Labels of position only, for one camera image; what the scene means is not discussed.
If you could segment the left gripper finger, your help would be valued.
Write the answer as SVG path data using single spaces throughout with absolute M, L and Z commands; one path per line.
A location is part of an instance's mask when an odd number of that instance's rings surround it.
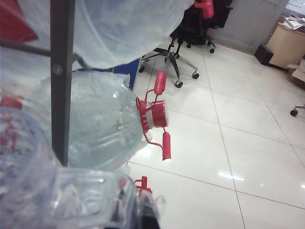
M 159 221 L 164 215 L 165 206 L 163 195 L 154 198 L 150 192 L 142 192 L 139 197 L 139 228 L 160 229 Z

